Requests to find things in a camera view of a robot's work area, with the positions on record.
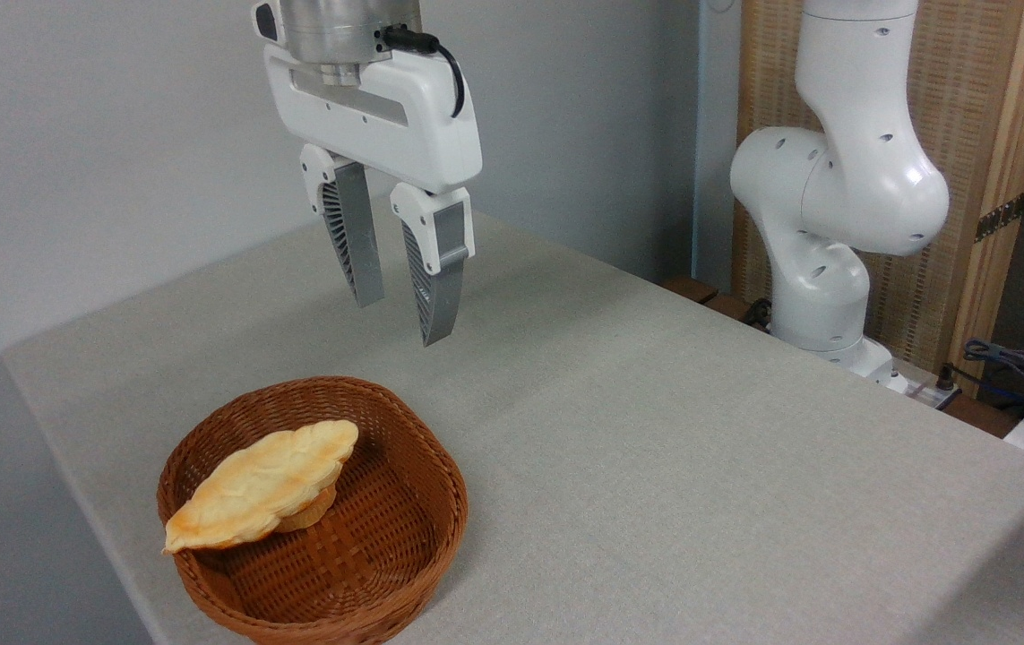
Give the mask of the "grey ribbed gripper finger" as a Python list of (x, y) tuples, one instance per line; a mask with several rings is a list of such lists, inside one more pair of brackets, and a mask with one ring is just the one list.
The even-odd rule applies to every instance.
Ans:
[(357, 306), (384, 298), (379, 246), (364, 165), (313, 143), (300, 150), (307, 199), (319, 213)]
[(429, 347), (452, 333), (465, 261), (476, 253), (470, 195), (465, 188), (429, 193), (399, 183), (390, 199), (402, 223), (422, 343)]

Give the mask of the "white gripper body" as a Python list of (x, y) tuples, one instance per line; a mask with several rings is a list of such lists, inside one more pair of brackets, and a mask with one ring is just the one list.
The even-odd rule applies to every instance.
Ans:
[(290, 133), (429, 193), (482, 170), (465, 78), (417, 1), (259, 1), (251, 16)]

